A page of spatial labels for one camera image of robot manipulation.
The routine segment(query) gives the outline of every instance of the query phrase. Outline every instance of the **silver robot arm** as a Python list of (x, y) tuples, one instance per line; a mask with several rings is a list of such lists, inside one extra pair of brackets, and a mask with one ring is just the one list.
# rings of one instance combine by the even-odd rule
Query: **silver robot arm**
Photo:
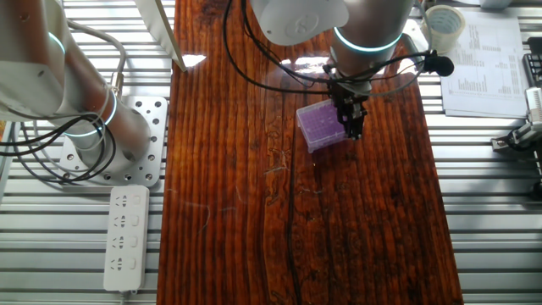
[[(102, 113), (118, 146), (108, 171), (125, 169), (143, 157), (150, 141), (147, 122), (121, 103), (79, 49), (60, 1), (0, 1), (0, 42), (0, 119), (28, 120), (9, 110), (38, 117)], [(49, 121), (59, 126), (68, 120)], [(66, 135), (85, 164), (96, 162), (100, 137), (92, 124), (81, 122)]]
[(279, 45), (333, 29), (332, 59), (343, 76), (390, 59), (412, 0), (251, 0), (263, 34)]

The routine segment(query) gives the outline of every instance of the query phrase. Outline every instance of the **wooden tabletop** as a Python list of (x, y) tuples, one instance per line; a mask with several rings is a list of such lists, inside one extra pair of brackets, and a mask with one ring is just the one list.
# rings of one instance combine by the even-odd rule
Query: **wooden tabletop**
[[(296, 110), (327, 97), (241, 79), (222, 45), (225, 5), (176, 5), (181, 50), (205, 58), (174, 71), (158, 305), (462, 304), (418, 86), (370, 99), (360, 141), (310, 154)], [(249, 76), (302, 88), (243, 36), (236, 1), (229, 35)], [(329, 45), (272, 49), (318, 72)]]

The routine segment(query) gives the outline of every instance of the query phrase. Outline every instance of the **metal bracket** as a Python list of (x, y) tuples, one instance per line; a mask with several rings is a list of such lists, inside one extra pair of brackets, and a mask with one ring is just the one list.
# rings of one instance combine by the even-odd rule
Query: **metal bracket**
[[(131, 167), (119, 172), (105, 170), (100, 175), (84, 182), (83, 186), (66, 186), (68, 188), (88, 186), (127, 186), (140, 185), (151, 187), (160, 179), (162, 163), (163, 140), (165, 137), (166, 119), (168, 117), (168, 102), (163, 97), (123, 97), (123, 104), (139, 112), (147, 121), (151, 130), (149, 147), (143, 158)], [(74, 144), (65, 138), (60, 165), (67, 169), (87, 169), (79, 159)]]

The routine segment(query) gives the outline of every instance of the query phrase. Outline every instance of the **bolt hole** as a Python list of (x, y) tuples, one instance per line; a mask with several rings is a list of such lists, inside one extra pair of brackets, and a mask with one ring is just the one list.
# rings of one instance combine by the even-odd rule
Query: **bolt hole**
[(20, 18), (21, 21), (26, 22), (26, 21), (28, 21), (28, 19), (30, 19), (30, 14), (24, 13), (24, 14), (20, 15), (19, 18)]

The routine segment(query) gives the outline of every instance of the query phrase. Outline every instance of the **paper sheet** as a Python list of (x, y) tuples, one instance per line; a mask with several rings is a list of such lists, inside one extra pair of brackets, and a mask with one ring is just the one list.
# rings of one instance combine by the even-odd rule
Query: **paper sheet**
[(442, 78), (444, 109), (471, 116), (524, 118), (527, 82), (517, 18), (479, 12), (463, 15), (465, 31), (456, 48), (446, 54), (456, 70)]

